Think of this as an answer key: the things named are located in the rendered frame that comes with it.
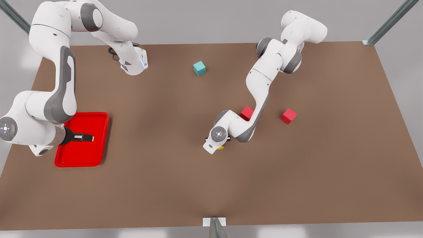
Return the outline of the red plastic tray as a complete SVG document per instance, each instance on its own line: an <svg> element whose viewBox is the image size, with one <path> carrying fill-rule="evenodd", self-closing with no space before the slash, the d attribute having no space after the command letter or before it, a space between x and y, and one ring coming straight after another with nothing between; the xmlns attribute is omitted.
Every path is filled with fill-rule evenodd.
<svg viewBox="0 0 423 238"><path fill-rule="evenodd" d="M64 124L73 133L93 135L94 141L70 141L59 145L57 167L89 167L101 163L107 137L109 114L106 112L77 112Z"/></svg>

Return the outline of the red cube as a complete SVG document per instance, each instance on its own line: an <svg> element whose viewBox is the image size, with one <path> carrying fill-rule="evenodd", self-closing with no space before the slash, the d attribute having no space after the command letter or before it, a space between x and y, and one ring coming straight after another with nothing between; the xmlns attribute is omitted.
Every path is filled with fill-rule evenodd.
<svg viewBox="0 0 423 238"><path fill-rule="evenodd" d="M254 113L254 110L250 108L249 106L246 106L240 113L240 117L244 119L245 121L250 121L252 115Z"/></svg>
<svg viewBox="0 0 423 238"><path fill-rule="evenodd" d="M297 113L294 112L291 108L288 108L280 117L280 119L289 125L293 119L297 116Z"/></svg>

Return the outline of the teal cube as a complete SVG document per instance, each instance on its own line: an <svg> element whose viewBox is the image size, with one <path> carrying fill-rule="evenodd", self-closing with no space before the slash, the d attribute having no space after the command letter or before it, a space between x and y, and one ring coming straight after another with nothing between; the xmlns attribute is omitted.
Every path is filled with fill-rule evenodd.
<svg viewBox="0 0 423 238"><path fill-rule="evenodd" d="M202 61L199 61L199 62L193 64L193 69L194 69L194 72L197 76L201 76L201 75L205 74L206 71L207 71L206 67L205 67L205 65Z"/></svg>

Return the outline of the silver frame post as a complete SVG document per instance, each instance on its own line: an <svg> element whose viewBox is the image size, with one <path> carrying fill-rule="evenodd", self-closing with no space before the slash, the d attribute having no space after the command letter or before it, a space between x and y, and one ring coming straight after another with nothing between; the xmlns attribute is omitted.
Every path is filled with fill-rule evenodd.
<svg viewBox="0 0 423 238"><path fill-rule="evenodd" d="M404 3L392 14L392 16L368 39L363 40L365 46L375 45L407 12L409 12L420 0L405 0Z"/></svg>
<svg viewBox="0 0 423 238"><path fill-rule="evenodd" d="M226 218L203 218L203 226L210 227L209 238L228 238L224 226L226 226Z"/></svg>
<svg viewBox="0 0 423 238"><path fill-rule="evenodd" d="M30 33L30 24L6 0L0 0L0 9L25 33Z"/></svg>

